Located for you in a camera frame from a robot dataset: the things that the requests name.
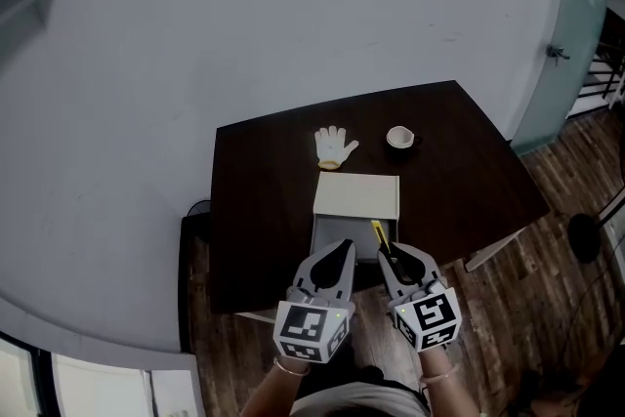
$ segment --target dark wooden table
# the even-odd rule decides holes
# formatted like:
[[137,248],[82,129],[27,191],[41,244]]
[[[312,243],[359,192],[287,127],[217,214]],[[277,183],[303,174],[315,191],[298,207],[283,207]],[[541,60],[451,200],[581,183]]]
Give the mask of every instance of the dark wooden table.
[[[345,127],[360,146],[339,172],[400,176],[399,239],[440,266],[545,215],[540,191],[457,82],[291,109],[217,130],[210,236],[214,313],[273,307],[309,255],[319,169],[314,132]],[[423,137],[397,154],[387,131]]]

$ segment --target wooden floor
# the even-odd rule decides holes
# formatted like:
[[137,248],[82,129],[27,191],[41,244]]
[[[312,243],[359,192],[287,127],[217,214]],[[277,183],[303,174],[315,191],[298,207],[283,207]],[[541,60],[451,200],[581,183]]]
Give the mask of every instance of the wooden floor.
[[[464,316],[450,355],[466,384],[490,416],[516,396],[525,370],[576,372],[623,333],[625,311],[617,302],[622,281],[604,237],[602,255],[577,263],[566,228],[571,216],[596,215],[623,187],[618,150],[622,126],[598,112],[568,122],[560,139],[522,158],[551,213],[534,223],[493,259],[466,273],[457,261],[443,270],[455,287]],[[202,398],[209,416],[238,415],[269,371],[272,325],[235,315],[211,315],[207,297],[208,248],[196,240],[189,271],[189,321]],[[587,287],[605,269],[583,299]],[[416,388],[418,356],[385,316],[382,287],[355,295],[352,323],[356,360],[375,364],[388,379]]]

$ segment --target small bowl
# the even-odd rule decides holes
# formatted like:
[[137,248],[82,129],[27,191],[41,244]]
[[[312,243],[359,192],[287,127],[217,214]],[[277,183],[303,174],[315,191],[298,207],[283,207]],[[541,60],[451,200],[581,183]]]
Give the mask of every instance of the small bowl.
[[387,133],[387,143],[398,149],[406,149],[414,143],[414,134],[409,129],[397,125]]

